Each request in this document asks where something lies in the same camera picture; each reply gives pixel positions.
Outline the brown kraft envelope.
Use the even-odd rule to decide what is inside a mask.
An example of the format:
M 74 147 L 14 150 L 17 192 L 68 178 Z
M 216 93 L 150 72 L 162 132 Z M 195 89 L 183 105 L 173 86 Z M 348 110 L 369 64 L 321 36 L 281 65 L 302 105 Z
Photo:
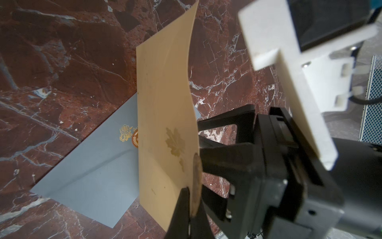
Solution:
M 181 189 L 194 177 L 199 151 L 188 61 L 198 5 L 136 48 L 139 199 L 168 230 Z

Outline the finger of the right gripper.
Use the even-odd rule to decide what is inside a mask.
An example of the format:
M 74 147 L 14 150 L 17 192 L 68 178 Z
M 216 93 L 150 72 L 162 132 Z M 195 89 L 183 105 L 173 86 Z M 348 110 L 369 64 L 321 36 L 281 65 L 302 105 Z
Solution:
M 208 130 L 227 125 L 236 125 L 235 143 L 254 142 L 255 105 L 244 105 L 209 119 L 198 122 L 198 130 Z

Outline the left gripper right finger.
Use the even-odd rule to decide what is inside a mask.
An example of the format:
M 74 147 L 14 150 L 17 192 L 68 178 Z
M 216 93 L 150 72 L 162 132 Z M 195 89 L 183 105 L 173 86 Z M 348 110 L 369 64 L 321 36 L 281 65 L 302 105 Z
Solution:
M 215 239 L 203 203 L 200 203 L 197 214 L 190 217 L 190 238 Z

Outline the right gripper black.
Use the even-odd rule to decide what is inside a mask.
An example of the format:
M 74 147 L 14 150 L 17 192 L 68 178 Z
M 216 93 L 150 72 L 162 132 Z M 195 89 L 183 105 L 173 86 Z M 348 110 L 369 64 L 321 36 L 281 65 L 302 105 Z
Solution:
M 227 198 L 203 187 L 206 213 L 230 239 L 324 239 L 343 215 L 339 187 L 284 108 L 256 114 L 253 143 L 204 138 L 200 157 L 230 184 Z

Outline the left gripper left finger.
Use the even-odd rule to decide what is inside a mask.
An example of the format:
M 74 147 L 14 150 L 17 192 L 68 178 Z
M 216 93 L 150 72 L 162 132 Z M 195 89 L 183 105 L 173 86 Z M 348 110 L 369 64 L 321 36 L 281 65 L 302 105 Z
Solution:
M 183 188 L 164 239 L 188 239 L 190 223 L 190 191 Z

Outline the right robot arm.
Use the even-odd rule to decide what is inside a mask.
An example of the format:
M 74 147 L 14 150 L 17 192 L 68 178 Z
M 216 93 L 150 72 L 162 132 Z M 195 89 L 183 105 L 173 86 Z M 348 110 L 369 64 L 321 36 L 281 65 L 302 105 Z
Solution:
M 237 126 L 235 143 L 200 137 L 205 173 L 230 183 L 227 198 L 203 187 L 207 214 L 230 239 L 323 239 L 339 229 L 382 236 L 382 147 L 334 138 L 338 157 L 326 170 L 284 108 L 253 105 L 198 122 L 199 131 Z

